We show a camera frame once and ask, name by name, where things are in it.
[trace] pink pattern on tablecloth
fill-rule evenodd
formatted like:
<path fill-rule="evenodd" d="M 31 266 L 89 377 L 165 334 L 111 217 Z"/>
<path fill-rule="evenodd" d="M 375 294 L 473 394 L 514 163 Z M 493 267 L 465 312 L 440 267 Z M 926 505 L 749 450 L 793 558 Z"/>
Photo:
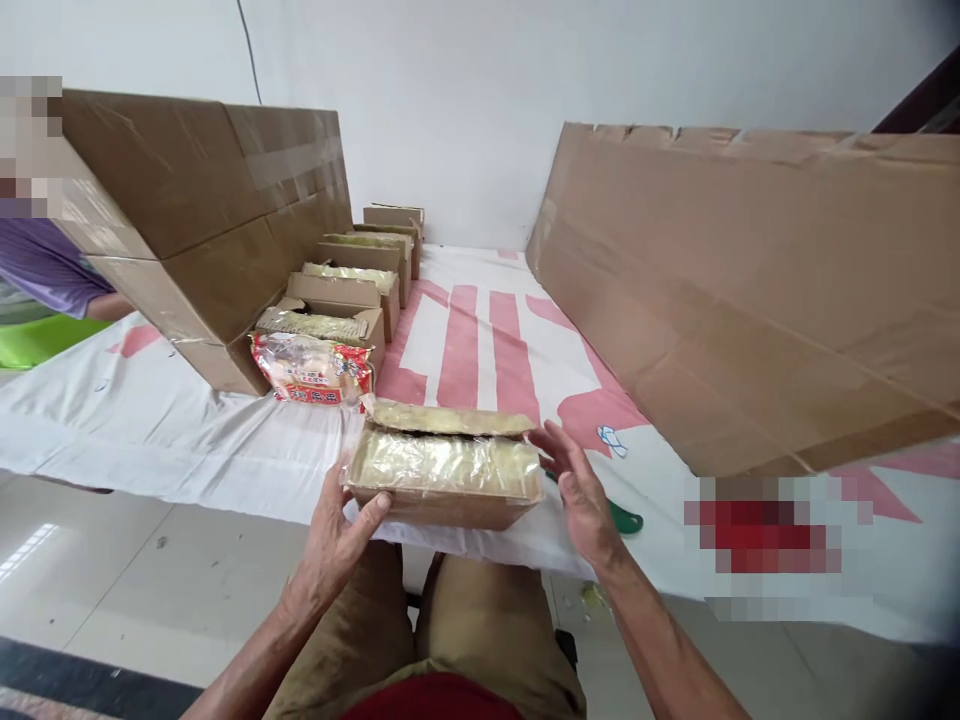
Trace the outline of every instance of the pink pattern on tablecloth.
<path fill-rule="evenodd" d="M 637 410 L 610 369 L 553 300 L 527 295 L 527 307 L 534 315 L 576 333 L 583 343 L 600 388 L 564 399 L 557 414 L 563 428 L 584 448 L 611 457 L 610 447 L 597 435 L 598 427 L 608 425 L 615 431 L 625 430 L 649 425 L 650 421 Z"/>
<path fill-rule="evenodd" d="M 427 394 L 427 376 L 407 368 L 400 367 L 403 351 L 410 339 L 410 329 L 414 318 L 420 309 L 424 297 L 449 307 L 450 294 L 435 282 L 417 280 L 410 291 L 410 302 L 407 308 L 400 313 L 400 322 L 397 324 L 397 334 L 392 343 L 387 344 L 387 352 L 383 359 L 383 371 L 377 379 L 377 395 L 410 403 L 423 405 Z"/>
<path fill-rule="evenodd" d="M 533 384 L 530 348 L 520 337 L 517 296 L 490 291 L 490 324 L 497 371 L 497 409 L 522 413 L 540 424 L 540 402 Z"/>
<path fill-rule="evenodd" d="M 153 325 L 137 325 L 128 330 L 123 340 L 111 346 L 107 352 L 120 353 L 122 357 L 131 358 L 162 337 Z"/>
<path fill-rule="evenodd" d="M 945 442 L 904 450 L 889 457 L 855 463 L 830 472 L 840 478 L 840 497 L 851 502 L 870 503 L 873 515 L 922 523 L 917 515 L 877 477 L 874 468 L 890 468 L 917 475 L 960 480 L 960 443 Z"/>
<path fill-rule="evenodd" d="M 441 407 L 477 406 L 480 356 L 478 350 L 477 288 L 455 285 L 450 293 L 450 315 L 443 346 L 443 364 L 437 404 Z"/>

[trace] hand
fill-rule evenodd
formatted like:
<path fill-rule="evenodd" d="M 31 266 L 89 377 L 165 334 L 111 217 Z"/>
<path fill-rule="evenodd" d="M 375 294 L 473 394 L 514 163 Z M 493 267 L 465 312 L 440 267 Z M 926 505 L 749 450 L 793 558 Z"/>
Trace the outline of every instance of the hand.
<path fill-rule="evenodd" d="M 550 420 L 530 432 L 527 439 L 548 455 L 540 457 L 540 464 L 558 479 L 567 528 L 577 552 L 598 575 L 615 570 L 629 553 L 613 524 L 603 485 L 583 448 Z"/>
<path fill-rule="evenodd" d="M 292 613 L 322 615 L 330 607 L 393 503 L 389 493 L 382 492 L 363 507 L 356 522 L 350 523 L 343 507 L 352 495 L 340 486 L 342 466 L 343 457 L 323 480 L 303 559 L 284 589 L 281 607 Z"/>

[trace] finger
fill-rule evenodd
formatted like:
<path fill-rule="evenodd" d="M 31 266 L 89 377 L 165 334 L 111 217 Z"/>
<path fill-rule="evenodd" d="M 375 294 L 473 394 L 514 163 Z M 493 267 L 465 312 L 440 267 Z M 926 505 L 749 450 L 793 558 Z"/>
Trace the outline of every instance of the finger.
<path fill-rule="evenodd" d="M 553 458 L 548 458 L 545 455 L 540 456 L 540 467 L 542 467 L 547 472 L 553 473 L 553 476 L 559 477 L 560 473 L 557 470 L 557 463 Z"/>
<path fill-rule="evenodd" d="M 568 508 L 590 508 L 590 500 L 587 494 L 580 487 L 580 482 L 574 473 L 566 472 L 560 476 L 557 482 L 560 486 L 560 497 Z"/>
<path fill-rule="evenodd" d="M 563 458 L 569 463 L 570 468 L 581 478 L 588 473 L 593 473 L 590 467 L 590 461 L 587 460 L 587 454 L 583 448 L 577 444 L 577 441 L 567 434 L 567 431 L 551 420 L 543 425 L 544 429 L 550 433 L 553 442 L 559 448 L 554 457 Z"/>
<path fill-rule="evenodd" d="M 351 555 L 360 557 L 360 553 L 390 511 L 391 505 L 393 498 L 390 493 L 382 492 L 363 506 L 357 519 L 344 533 L 344 541 L 348 544 Z"/>
<path fill-rule="evenodd" d="M 343 507 L 343 491 L 340 489 L 340 472 L 347 460 L 347 454 L 341 453 L 330 469 L 327 470 L 323 478 L 323 489 L 320 491 L 320 502 L 318 507 L 341 508 Z"/>
<path fill-rule="evenodd" d="M 537 428 L 536 430 L 531 430 L 529 433 L 527 433 L 527 440 L 530 441 L 531 445 L 534 445 L 540 448 L 545 453 L 547 453 L 547 455 L 550 455 L 553 457 L 557 456 L 557 451 L 559 450 L 559 448 L 557 447 L 557 443 L 550 436 L 550 433 L 548 433 L 543 428 Z"/>

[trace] white wall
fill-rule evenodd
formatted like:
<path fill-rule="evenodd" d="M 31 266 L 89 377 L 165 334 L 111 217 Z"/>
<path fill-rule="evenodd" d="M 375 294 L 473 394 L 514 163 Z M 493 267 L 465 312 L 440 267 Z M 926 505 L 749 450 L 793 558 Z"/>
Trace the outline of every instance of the white wall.
<path fill-rule="evenodd" d="M 4 0 L 0 74 L 257 103 L 235 0 Z"/>
<path fill-rule="evenodd" d="M 522 249 L 563 120 L 868 130 L 950 0 L 243 0 L 267 104 L 340 111 L 355 214 Z M 7 3 L 0 73 L 255 102 L 234 0 Z"/>

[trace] brown cardboard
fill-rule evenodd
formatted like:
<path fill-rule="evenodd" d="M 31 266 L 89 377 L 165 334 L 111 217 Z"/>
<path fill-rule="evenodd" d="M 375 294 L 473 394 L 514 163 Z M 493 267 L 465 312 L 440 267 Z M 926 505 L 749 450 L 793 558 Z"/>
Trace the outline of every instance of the brown cardboard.
<path fill-rule="evenodd" d="M 417 231 L 413 245 L 413 269 L 411 277 L 420 279 L 420 256 L 425 242 L 426 217 L 423 208 L 401 205 L 373 205 L 363 209 L 363 222 L 369 225 L 411 225 Z"/>
<path fill-rule="evenodd" d="M 405 308 L 410 302 L 410 293 L 413 290 L 413 246 L 414 234 L 412 228 L 393 227 L 390 230 L 384 230 L 380 225 L 355 225 L 354 229 L 346 235 L 333 234 L 325 236 L 327 242 L 338 244 L 350 244 L 350 238 L 370 238 L 377 242 L 400 244 L 402 240 L 402 253 L 400 255 L 400 268 L 397 274 L 400 276 L 400 307 Z"/>
<path fill-rule="evenodd" d="M 64 90 L 63 135 L 142 237 L 91 234 L 89 254 L 165 259 L 317 194 L 326 227 L 350 224 L 330 111 Z"/>
<path fill-rule="evenodd" d="M 350 490 L 360 507 L 373 500 L 379 489 L 352 487 Z M 411 525 L 452 525 L 477 530 L 506 530 L 535 505 L 513 498 L 480 494 L 434 493 L 424 497 L 422 491 L 391 490 L 393 504 L 389 519 Z"/>
<path fill-rule="evenodd" d="M 250 353 L 246 335 L 226 346 L 191 341 L 174 341 L 173 346 L 214 390 L 263 395 L 270 389 Z"/>
<path fill-rule="evenodd" d="M 386 323 L 385 314 L 380 309 L 380 292 L 374 283 L 291 273 L 284 298 L 288 304 L 283 306 L 284 309 L 297 309 L 289 305 L 291 299 L 301 302 L 301 305 L 306 303 L 312 312 L 320 315 L 366 320 L 367 332 L 360 341 L 360 347 L 370 350 L 374 380 L 379 378 L 386 353 Z"/>
<path fill-rule="evenodd" d="M 392 235 L 410 236 L 409 270 L 407 271 L 407 301 L 412 291 L 412 281 L 420 279 L 420 230 L 409 225 L 380 225 L 376 223 L 361 223 L 353 226 L 354 232 L 383 232 Z"/>
<path fill-rule="evenodd" d="M 54 221 L 211 385 L 243 386 L 241 338 L 352 227 L 337 114 L 65 90 L 62 116 Z"/>
<path fill-rule="evenodd" d="M 258 219 L 167 260 L 89 260 L 168 339 L 229 345 L 283 288 L 294 262 L 270 238 Z"/>
<path fill-rule="evenodd" d="M 563 128 L 527 261 L 701 476 L 960 433 L 960 138 Z"/>
<path fill-rule="evenodd" d="M 398 248 L 373 248 L 359 245 L 337 245 L 335 243 L 315 243 L 310 262 L 332 261 L 340 267 L 368 268 L 371 270 L 389 270 L 399 274 L 400 258 Z M 387 342 L 393 342 L 397 324 L 400 322 L 400 283 L 395 282 L 390 293 L 380 298 L 380 307 L 384 314 L 384 332 Z"/>

